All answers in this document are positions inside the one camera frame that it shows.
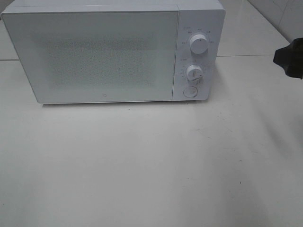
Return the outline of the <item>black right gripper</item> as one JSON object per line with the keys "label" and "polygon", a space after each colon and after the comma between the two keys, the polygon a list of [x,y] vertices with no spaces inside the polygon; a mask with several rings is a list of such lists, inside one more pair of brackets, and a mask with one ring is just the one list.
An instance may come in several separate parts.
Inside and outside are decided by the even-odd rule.
{"label": "black right gripper", "polygon": [[296,38],[288,46],[276,50],[273,63],[280,66],[285,75],[303,79],[303,38]]}

